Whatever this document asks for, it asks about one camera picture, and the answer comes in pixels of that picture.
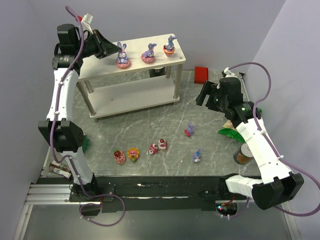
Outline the purple bunny with red bow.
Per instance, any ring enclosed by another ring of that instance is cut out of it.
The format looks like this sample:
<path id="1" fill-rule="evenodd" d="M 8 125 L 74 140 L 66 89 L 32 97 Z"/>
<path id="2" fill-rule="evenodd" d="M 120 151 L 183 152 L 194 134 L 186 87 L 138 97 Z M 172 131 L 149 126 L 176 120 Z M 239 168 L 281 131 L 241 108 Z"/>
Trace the purple bunny with red bow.
<path id="1" fill-rule="evenodd" d="M 195 125 L 189 122 L 187 128 L 184 130 L 185 135 L 187 137 L 191 137 L 194 133 L 194 128 L 195 128 Z"/>

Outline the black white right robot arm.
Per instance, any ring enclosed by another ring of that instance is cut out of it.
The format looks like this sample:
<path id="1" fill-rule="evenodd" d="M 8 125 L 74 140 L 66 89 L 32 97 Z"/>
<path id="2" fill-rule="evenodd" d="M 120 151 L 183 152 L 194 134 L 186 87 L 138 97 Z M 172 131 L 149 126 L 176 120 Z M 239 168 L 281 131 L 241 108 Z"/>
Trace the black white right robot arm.
<path id="1" fill-rule="evenodd" d="M 253 102 L 244 101 L 237 77 L 222 78 L 218 84 L 207 81 L 196 98 L 196 104 L 224 113 L 245 140 L 260 171 L 260 179 L 235 173 L 221 177 L 219 192 L 222 195 L 234 193 L 252 198 L 262 210 L 295 197 L 304 179 L 276 156 L 265 138 L 267 131 L 263 128 L 262 116 Z"/>

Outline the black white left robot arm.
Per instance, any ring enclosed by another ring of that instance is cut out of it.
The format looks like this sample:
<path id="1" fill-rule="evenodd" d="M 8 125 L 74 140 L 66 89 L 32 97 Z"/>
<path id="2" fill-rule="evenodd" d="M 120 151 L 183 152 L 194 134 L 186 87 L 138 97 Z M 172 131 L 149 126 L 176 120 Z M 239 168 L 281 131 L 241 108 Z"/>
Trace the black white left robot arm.
<path id="1" fill-rule="evenodd" d="M 103 59 L 120 49 L 88 23 L 57 27 L 54 49 L 54 89 L 49 112 L 38 129 L 51 148 L 56 163 L 67 162 L 73 177 L 73 192 L 86 199 L 100 197 L 94 173 L 85 159 L 83 130 L 73 122 L 73 101 L 84 59 Z"/>

